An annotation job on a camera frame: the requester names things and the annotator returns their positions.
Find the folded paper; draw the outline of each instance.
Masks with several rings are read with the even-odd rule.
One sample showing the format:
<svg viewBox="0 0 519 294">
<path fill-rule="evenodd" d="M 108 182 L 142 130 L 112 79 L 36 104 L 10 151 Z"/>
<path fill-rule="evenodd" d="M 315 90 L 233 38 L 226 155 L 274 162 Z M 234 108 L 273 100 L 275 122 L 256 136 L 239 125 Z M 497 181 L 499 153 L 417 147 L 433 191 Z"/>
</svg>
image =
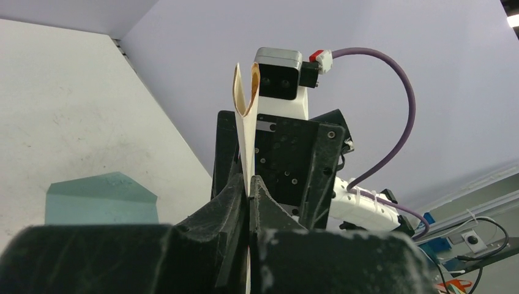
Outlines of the folded paper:
<svg viewBox="0 0 519 294">
<path fill-rule="evenodd" d="M 245 182 L 247 196 L 250 191 L 250 179 L 254 175 L 254 155 L 256 139 L 256 120 L 258 115 L 258 94 L 260 92 L 260 67 L 257 63 L 252 65 L 251 95 L 248 107 L 245 106 L 245 94 L 240 73 L 240 64 L 234 69 L 233 100 L 236 115 L 236 129 L 240 147 L 240 159 Z"/>
</svg>

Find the white ceiling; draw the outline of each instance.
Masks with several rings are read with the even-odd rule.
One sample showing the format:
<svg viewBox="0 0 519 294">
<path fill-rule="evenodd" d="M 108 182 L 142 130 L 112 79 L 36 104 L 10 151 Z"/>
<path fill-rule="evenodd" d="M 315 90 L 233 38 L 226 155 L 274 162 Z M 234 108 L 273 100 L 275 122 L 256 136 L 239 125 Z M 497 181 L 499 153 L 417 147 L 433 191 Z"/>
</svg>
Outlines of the white ceiling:
<svg viewBox="0 0 519 294">
<path fill-rule="evenodd" d="M 0 18 L 121 39 L 158 0 L 0 0 Z"/>
<path fill-rule="evenodd" d="M 219 110 L 232 110 L 237 62 L 259 47 L 371 47 L 404 68 L 417 97 L 408 144 L 364 182 L 412 208 L 519 160 L 519 42 L 499 1 L 160 0 L 121 45 L 207 170 Z M 340 176 L 358 176 L 398 140 L 405 92 L 383 62 L 336 60 L 309 91 L 310 116 L 340 108 L 356 144 Z"/>
</svg>

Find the white wall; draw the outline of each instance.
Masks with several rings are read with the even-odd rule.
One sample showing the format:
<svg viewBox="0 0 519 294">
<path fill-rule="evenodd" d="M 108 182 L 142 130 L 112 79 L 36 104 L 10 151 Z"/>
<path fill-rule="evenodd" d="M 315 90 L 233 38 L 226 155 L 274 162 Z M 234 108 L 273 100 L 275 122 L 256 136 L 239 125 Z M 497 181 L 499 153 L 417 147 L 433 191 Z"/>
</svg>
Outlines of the white wall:
<svg viewBox="0 0 519 294">
<path fill-rule="evenodd" d="M 43 224 L 50 184 L 121 172 L 175 224 L 211 177 L 105 35 L 0 20 L 0 252 Z"/>
<path fill-rule="evenodd" d="M 0 0 L 0 18 L 122 38 L 158 0 Z"/>
<path fill-rule="evenodd" d="M 397 60 L 417 96 L 416 125 L 393 162 L 364 183 L 420 208 L 515 160 L 519 137 L 519 42 L 499 1 L 161 0 L 122 39 L 131 62 L 187 143 L 212 170 L 219 110 L 232 109 L 237 62 L 259 47 L 309 56 L 372 47 Z M 403 87 L 382 62 L 336 62 L 309 91 L 310 115 L 340 108 L 358 176 L 398 140 L 408 111 Z"/>
</svg>

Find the purple cable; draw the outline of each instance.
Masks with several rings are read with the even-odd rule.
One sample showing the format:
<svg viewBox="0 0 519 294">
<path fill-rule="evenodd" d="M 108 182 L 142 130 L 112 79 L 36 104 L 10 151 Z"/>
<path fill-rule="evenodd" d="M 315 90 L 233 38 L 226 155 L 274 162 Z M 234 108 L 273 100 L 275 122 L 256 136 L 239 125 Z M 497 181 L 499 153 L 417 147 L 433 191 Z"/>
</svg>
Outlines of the purple cable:
<svg viewBox="0 0 519 294">
<path fill-rule="evenodd" d="M 411 135 L 411 130 L 413 129 L 414 124 L 414 117 L 416 115 L 416 101 L 414 98 L 414 92 L 413 87 L 411 86 L 411 82 L 409 81 L 409 78 L 405 74 L 404 70 L 397 64 L 396 61 L 394 61 L 391 57 L 388 55 L 385 55 L 384 53 L 369 49 L 369 48 L 361 48 L 361 47 L 353 47 L 353 48 L 346 48 L 346 49 L 340 49 L 335 50 L 332 52 L 332 58 L 338 58 L 341 56 L 346 55 L 369 55 L 372 57 L 376 57 L 382 61 L 384 61 L 387 65 L 389 65 L 398 75 L 398 77 L 402 80 L 402 83 L 404 84 L 404 88 L 407 93 L 407 98 L 409 102 L 409 115 L 407 118 L 407 124 L 405 126 L 404 132 L 402 133 L 402 136 L 400 137 L 399 141 L 391 149 L 391 151 L 382 158 L 381 161 L 379 161 L 374 167 L 370 168 L 368 171 L 360 175 L 358 178 L 353 180 L 351 183 L 348 184 L 347 190 L 351 190 L 351 188 L 357 186 L 362 182 L 363 180 L 369 178 L 374 173 L 378 172 L 381 168 L 383 168 L 397 153 L 402 149 L 405 142 L 409 138 L 409 135 Z"/>
<path fill-rule="evenodd" d="M 417 213 L 415 211 L 412 211 L 409 208 L 407 208 L 405 206 L 402 206 L 400 204 L 396 204 L 396 203 L 393 203 L 391 201 L 387 201 L 385 199 L 381 199 L 381 198 L 375 197 L 373 194 L 371 194 L 369 192 L 366 192 L 366 191 L 363 191 L 363 190 L 360 190 L 360 194 L 362 196 L 366 196 L 366 197 L 368 197 L 368 198 L 370 198 L 370 199 L 372 199 L 374 201 L 380 202 L 383 205 L 391 206 L 391 207 L 396 208 L 396 209 L 398 209 L 400 211 L 404 211 L 404 212 L 406 212 L 408 214 L 411 214 L 411 215 L 417 217 L 420 221 L 422 221 L 424 223 L 424 226 L 425 226 L 424 230 L 421 231 L 418 235 L 414 236 L 413 237 L 414 240 L 418 240 L 419 238 L 425 236 L 425 234 L 427 234 L 429 232 L 429 228 L 430 228 L 429 222 L 423 216 L 421 216 L 419 213 Z"/>
<path fill-rule="evenodd" d="M 369 55 L 369 56 L 372 56 L 372 57 L 375 57 L 375 58 L 378 58 L 378 59 L 384 61 L 388 66 L 390 66 L 395 71 L 395 73 L 398 75 L 398 77 L 402 81 L 405 91 L 407 93 L 407 99 L 408 99 L 408 103 L 409 103 L 409 113 L 408 113 L 407 123 L 406 123 L 404 131 L 402 133 L 402 136 L 398 140 L 397 144 L 375 166 L 373 166 L 368 171 L 366 171 L 365 173 L 363 173 L 358 178 L 354 179 L 353 181 L 351 181 L 348 184 L 348 187 L 346 187 L 346 189 L 348 191 L 351 191 L 351 189 L 353 187 L 355 187 L 360 182 L 369 178 L 374 173 L 378 172 L 381 168 L 383 168 L 402 149 L 402 147 L 406 143 L 407 139 L 411 135 L 411 131 L 413 129 L 414 118 L 416 116 L 416 100 L 414 97 L 413 87 L 411 86 L 411 82 L 409 81 L 409 78 L 405 74 L 404 70 L 398 65 L 398 63 L 396 61 L 394 61 L 388 55 L 385 55 L 384 53 L 382 53 L 378 50 L 374 50 L 374 49 L 370 49 L 370 48 L 362 48 L 362 47 L 339 49 L 339 50 L 335 50 L 332 52 L 333 59 L 339 58 L 341 56 L 346 56 L 346 55 Z M 375 198 L 376 198 L 375 195 L 372 195 L 371 193 L 368 193 L 366 191 L 361 190 L 360 194 L 363 196 L 366 196 L 372 200 L 375 200 Z M 430 228 L 429 223 L 423 216 L 421 216 L 417 212 L 414 212 L 407 207 L 392 203 L 392 202 L 384 200 L 384 199 L 376 198 L 376 201 L 378 201 L 384 205 L 394 207 L 400 211 L 404 211 L 406 213 L 412 214 L 413 216 L 416 216 L 420 221 L 422 221 L 424 223 L 424 226 L 425 226 L 424 230 L 421 231 L 418 235 L 414 236 L 413 237 L 414 240 L 417 240 L 417 239 L 423 237 L 425 234 L 427 234 L 429 232 L 429 228 Z"/>
</svg>

